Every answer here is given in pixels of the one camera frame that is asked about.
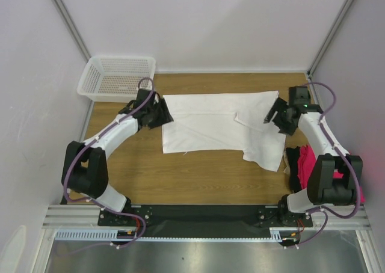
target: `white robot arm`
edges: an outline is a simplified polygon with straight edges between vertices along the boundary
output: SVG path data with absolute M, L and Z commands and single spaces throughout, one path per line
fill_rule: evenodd
M 82 143 L 73 141 L 67 146 L 61 179 L 64 194 L 69 188 L 102 207 L 129 213 L 130 199 L 108 183 L 106 160 L 142 127 L 152 129 L 170 121 L 173 119 L 165 100 L 153 90 L 139 89 L 137 99 L 128 103 L 107 127 Z
M 283 197 L 282 203 L 287 212 L 305 213 L 323 204 L 355 204 L 357 195 L 359 197 L 356 185 L 362 173 L 361 158 L 351 156 L 339 144 L 326 123 L 321 107 L 312 105 L 310 101 L 307 87 L 291 87 L 289 102 L 278 98 L 265 118 L 266 123 L 273 121 L 280 132 L 287 135 L 293 135 L 299 128 L 317 160 L 307 188 Z M 336 170 L 343 173 L 343 178 L 333 178 Z

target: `wooden surface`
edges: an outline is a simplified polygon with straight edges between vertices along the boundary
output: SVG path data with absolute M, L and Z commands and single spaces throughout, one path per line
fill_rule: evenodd
M 306 83 L 301 73 L 156 75 L 160 94 L 256 93 L 278 90 L 288 99 L 288 87 Z M 95 103 L 87 137 L 98 133 L 124 107 Z M 278 173 L 242 159 L 242 151 L 215 150 L 162 153 L 162 129 L 144 128 L 126 140 L 108 159 L 109 181 L 133 203 L 269 204 L 288 194 L 283 161 Z M 286 139 L 286 146 L 307 143 L 303 134 Z

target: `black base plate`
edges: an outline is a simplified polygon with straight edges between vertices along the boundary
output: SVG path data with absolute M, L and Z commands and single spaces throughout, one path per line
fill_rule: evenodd
M 157 238 L 268 238 L 270 227 L 292 227 L 297 220 L 305 227 L 313 222 L 304 214 L 279 220 L 276 206 L 266 205 L 133 205 L 133 212 L 146 220 L 145 237 Z M 100 211 L 99 226 L 135 227 L 132 218 Z

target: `white wall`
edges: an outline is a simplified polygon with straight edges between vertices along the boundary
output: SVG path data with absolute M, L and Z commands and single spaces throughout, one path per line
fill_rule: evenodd
M 27 272 L 88 108 L 76 93 L 85 61 L 51 0 L 1 0 L 0 23 L 0 251 L 26 225 Z
M 316 70 L 337 104 L 328 116 L 341 143 L 363 158 L 365 208 L 385 256 L 385 0 L 357 0 Z M 322 103 L 329 94 L 319 89 Z
M 344 0 L 63 0 L 92 55 L 158 71 L 307 70 Z

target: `white cloth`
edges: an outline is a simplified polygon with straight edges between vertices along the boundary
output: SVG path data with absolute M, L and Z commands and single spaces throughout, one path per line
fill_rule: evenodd
M 242 150 L 244 160 L 277 171 L 285 135 L 263 120 L 278 91 L 164 96 L 174 122 L 163 125 L 163 153 Z

